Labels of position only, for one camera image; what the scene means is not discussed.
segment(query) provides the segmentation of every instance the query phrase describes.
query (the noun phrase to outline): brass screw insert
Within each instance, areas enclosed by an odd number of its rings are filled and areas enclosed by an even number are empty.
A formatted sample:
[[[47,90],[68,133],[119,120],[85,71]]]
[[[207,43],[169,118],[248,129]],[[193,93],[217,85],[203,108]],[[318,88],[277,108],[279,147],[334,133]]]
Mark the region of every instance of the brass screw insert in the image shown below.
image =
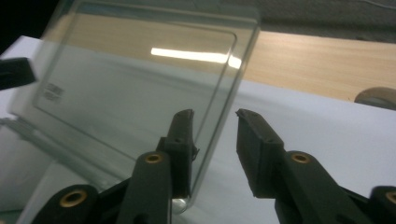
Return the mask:
[[[61,207],[74,207],[87,199],[87,192],[83,189],[75,189],[64,195],[59,202]]]
[[[163,160],[163,156],[160,154],[151,154],[146,157],[147,163],[157,163]]]
[[[291,155],[291,158],[292,158],[294,161],[297,161],[297,162],[299,162],[299,163],[309,163],[309,162],[311,162],[311,160],[309,159],[309,157],[306,156],[306,155],[303,154],[303,153],[294,153],[293,155]]]

